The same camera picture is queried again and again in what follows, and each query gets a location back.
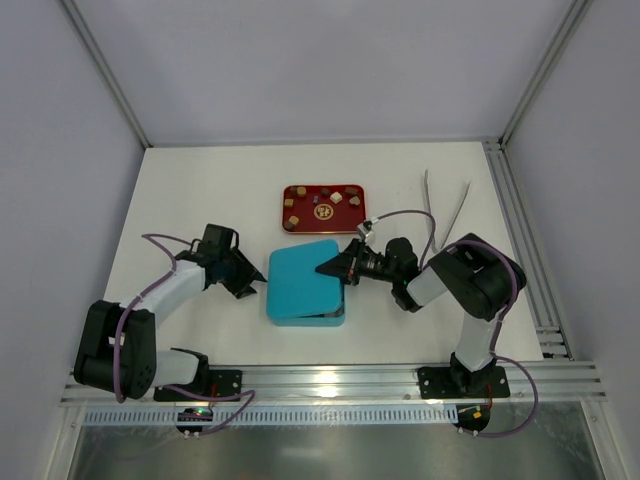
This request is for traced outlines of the teal box with paper cups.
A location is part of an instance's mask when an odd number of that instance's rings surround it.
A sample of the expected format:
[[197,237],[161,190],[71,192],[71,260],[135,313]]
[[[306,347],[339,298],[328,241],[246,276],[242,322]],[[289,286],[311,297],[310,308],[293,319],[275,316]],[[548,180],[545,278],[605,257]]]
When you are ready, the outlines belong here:
[[266,314],[278,327],[338,327],[346,315],[345,296],[295,294],[267,298]]

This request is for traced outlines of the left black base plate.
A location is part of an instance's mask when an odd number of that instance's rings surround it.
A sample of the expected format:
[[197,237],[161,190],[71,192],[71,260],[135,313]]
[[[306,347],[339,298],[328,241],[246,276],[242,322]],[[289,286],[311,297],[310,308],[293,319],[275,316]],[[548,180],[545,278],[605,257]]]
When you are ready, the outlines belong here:
[[153,400],[156,402],[203,401],[204,397],[211,399],[239,395],[242,379],[243,372],[239,369],[206,369],[197,373],[191,383],[177,385],[188,394],[167,388],[156,388]]

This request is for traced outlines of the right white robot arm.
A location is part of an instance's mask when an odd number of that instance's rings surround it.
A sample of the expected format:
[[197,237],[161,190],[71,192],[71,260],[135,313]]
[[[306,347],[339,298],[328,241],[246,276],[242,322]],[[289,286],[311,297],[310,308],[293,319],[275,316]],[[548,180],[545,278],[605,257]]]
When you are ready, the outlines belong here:
[[355,286],[363,277],[388,282],[396,304],[411,313],[451,294],[464,311],[460,338],[447,366],[417,369],[420,396],[434,400],[510,396],[496,346],[504,317],[527,279],[516,262],[477,235],[465,235],[425,267],[419,266],[404,237],[390,240],[383,253],[354,239],[316,272],[344,285]]

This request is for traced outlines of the red rectangular tray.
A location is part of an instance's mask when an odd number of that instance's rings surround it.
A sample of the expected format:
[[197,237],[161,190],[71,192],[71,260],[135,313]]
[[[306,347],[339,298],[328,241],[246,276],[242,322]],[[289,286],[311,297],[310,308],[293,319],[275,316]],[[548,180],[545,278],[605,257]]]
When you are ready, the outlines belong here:
[[[330,199],[334,192],[342,195],[339,203]],[[283,190],[281,213],[281,226],[291,234],[354,234],[367,218],[365,190],[358,184],[290,185]]]

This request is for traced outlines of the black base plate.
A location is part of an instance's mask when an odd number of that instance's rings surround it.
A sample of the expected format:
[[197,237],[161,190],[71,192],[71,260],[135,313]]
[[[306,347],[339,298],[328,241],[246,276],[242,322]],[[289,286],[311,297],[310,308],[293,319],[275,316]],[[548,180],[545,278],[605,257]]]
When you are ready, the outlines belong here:
[[204,397],[211,399],[239,395],[242,379],[243,372],[239,369],[206,369],[197,373],[191,383],[177,385],[188,394],[167,388],[156,388],[153,400],[156,402],[203,401]]
[[424,366],[417,370],[417,375],[422,399],[479,399],[489,396],[504,399],[511,396],[505,369],[496,365],[475,372],[451,366]]

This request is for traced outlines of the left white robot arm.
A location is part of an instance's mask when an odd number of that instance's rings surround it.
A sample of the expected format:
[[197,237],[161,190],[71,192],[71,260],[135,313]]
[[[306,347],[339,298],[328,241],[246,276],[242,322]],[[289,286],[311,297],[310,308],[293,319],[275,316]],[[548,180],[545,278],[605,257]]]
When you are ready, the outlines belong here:
[[168,235],[146,233],[170,267],[140,293],[124,301],[97,300],[88,309],[73,377],[84,386],[138,400],[152,391],[158,401],[214,400],[215,384],[207,355],[182,348],[160,350],[157,330],[188,300],[220,285],[234,298],[255,294],[264,276],[241,252],[236,230],[215,224],[172,253]]

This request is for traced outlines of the aluminium front rail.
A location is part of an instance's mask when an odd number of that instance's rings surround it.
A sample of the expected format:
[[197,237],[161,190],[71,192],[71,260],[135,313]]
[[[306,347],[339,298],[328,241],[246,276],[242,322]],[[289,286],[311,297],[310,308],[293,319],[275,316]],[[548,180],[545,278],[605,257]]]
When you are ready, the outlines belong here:
[[[545,360],[510,363],[503,382],[511,401],[533,398],[528,377],[535,382],[541,401],[605,401],[606,387],[590,361]],[[275,401],[419,401],[427,381],[418,364],[363,365],[246,365],[238,366],[236,381],[253,390],[262,402]]]

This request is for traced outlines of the teal box lid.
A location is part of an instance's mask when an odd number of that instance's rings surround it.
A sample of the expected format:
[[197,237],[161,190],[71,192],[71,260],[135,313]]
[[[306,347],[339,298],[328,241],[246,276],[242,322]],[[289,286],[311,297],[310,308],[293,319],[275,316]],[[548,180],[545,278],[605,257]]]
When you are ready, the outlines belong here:
[[269,257],[266,302],[271,296],[344,293],[337,278],[315,272],[318,265],[338,253],[338,244],[331,239],[273,251]]

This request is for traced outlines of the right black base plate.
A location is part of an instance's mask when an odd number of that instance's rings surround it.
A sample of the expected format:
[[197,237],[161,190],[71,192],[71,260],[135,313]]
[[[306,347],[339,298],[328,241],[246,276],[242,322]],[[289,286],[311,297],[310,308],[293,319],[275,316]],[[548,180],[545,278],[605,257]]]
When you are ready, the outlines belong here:
[[511,396],[505,369],[496,365],[475,372],[451,366],[424,366],[417,370],[417,375],[422,399],[479,399],[489,396],[504,399]]

